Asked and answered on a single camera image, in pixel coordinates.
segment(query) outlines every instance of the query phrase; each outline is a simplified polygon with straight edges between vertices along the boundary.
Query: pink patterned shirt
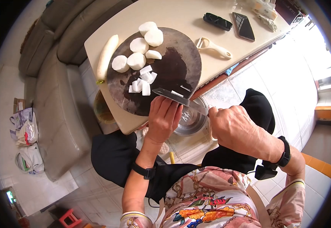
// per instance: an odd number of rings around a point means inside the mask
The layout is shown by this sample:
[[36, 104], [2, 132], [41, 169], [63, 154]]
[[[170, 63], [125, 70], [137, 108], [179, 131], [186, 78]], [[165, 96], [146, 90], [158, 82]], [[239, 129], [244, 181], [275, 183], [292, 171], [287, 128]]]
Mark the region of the pink patterned shirt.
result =
[[[258, 212], [248, 197], [247, 175], [213, 166], [191, 171], [166, 193], [165, 216], [160, 227], [261, 227]], [[305, 183], [294, 180], [266, 206], [272, 227], [292, 228], [301, 223]], [[121, 228], [150, 228], [152, 221], [140, 212], [126, 212]]]

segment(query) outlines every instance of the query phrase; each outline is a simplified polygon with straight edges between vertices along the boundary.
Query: kitchen knife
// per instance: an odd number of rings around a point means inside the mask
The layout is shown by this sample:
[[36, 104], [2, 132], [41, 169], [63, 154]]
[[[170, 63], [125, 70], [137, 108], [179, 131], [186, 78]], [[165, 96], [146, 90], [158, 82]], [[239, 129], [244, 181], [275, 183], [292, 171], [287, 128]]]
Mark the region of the kitchen knife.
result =
[[191, 101], [184, 97], [173, 94], [170, 91], [163, 89], [163, 88], [153, 89], [153, 92], [158, 95], [161, 95], [163, 97], [169, 98], [175, 102], [183, 104], [184, 106], [187, 106], [187, 107], [195, 110], [196, 112], [199, 112], [200, 114], [202, 114], [204, 116], [209, 116], [209, 109], [207, 107], [197, 104], [194, 101]]

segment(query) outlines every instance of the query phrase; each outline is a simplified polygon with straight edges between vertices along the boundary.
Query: white countertop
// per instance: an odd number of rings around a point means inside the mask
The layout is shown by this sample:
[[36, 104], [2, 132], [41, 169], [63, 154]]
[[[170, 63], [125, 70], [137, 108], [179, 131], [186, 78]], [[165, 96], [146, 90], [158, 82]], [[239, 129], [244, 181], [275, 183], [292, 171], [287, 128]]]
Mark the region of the white countertop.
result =
[[[242, 0], [139, 0], [99, 27], [86, 40], [84, 46], [92, 69], [96, 72], [100, 53], [107, 40], [118, 34], [119, 43], [121, 43], [136, 33], [139, 25], [146, 21], [154, 21], [159, 27], [176, 29], [186, 34], [194, 42], [201, 36], [207, 37], [213, 43], [230, 51], [233, 58], [225, 60], [214, 55], [213, 52], [200, 51], [202, 73], [198, 86], [202, 86], [231, 66], [273, 43], [290, 30], [287, 22], [278, 16], [274, 21], [278, 30], [270, 31], [256, 18], [250, 8], [242, 6], [243, 4]], [[230, 21], [233, 28], [227, 32], [206, 23], [202, 17], [207, 12]], [[232, 12], [248, 16], [255, 42], [247, 41], [237, 35]], [[136, 116], [120, 108], [111, 97], [107, 83], [101, 84], [99, 87], [117, 125], [124, 134], [130, 134], [148, 120], [146, 116]]]

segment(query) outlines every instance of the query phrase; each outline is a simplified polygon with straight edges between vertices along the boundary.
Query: dark wooden cutting board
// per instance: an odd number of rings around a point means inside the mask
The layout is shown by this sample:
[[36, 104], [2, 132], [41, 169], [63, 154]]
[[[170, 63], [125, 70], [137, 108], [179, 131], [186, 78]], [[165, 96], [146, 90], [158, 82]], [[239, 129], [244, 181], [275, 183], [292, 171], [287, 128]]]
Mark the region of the dark wooden cutting board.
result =
[[[157, 78], [150, 85], [150, 89], [162, 87], [169, 91], [176, 91], [190, 98], [195, 92], [201, 77], [201, 56], [193, 41], [172, 28], [159, 27], [163, 31], [164, 41], [158, 47], [149, 47], [149, 50], [158, 51], [162, 59], [146, 59], [146, 64], [151, 65]], [[157, 94], [151, 92], [150, 96], [142, 96], [142, 93], [129, 93], [129, 86], [139, 78], [138, 70], [130, 70], [119, 73], [112, 69], [112, 61], [118, 55], [129, 57], [133, 52], [130, 50], [130, 43], [133, 39], [142, 37], [137, 32], [127, 38], [114, 52], [107, 70], [107, 84], [112, 98], [127, 112], [139, 116], [148, 116], [151, 101]]]

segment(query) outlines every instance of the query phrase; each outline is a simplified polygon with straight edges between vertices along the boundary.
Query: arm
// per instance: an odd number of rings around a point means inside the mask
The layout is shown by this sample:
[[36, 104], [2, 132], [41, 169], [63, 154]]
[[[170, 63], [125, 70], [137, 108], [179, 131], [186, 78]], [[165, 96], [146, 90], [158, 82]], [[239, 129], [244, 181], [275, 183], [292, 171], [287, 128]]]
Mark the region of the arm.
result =
[[[218, 143], [238, 153], [272, 163], [278, 162], [284, 151], [282, 140], [256, 125], [244, 107], [231, 106], [228, 109], [210, 108], [209, 117], [213, 137]], [[291, 158], [281, 170], [287, 173], [286, 183], [295, 179], [305, 179], [305, 159], [290, 145]]]
[[[162, 96], [154, 98], [150, 105], [149, 131], [136, 158], [136, 164], [142, 168], [152, 168], [163, 143], [176, 130], [181, 119], [183, 106]], [[122, 195], [122, 211], [144, 213], [144, 197], [149, 180], [131, 170]]]

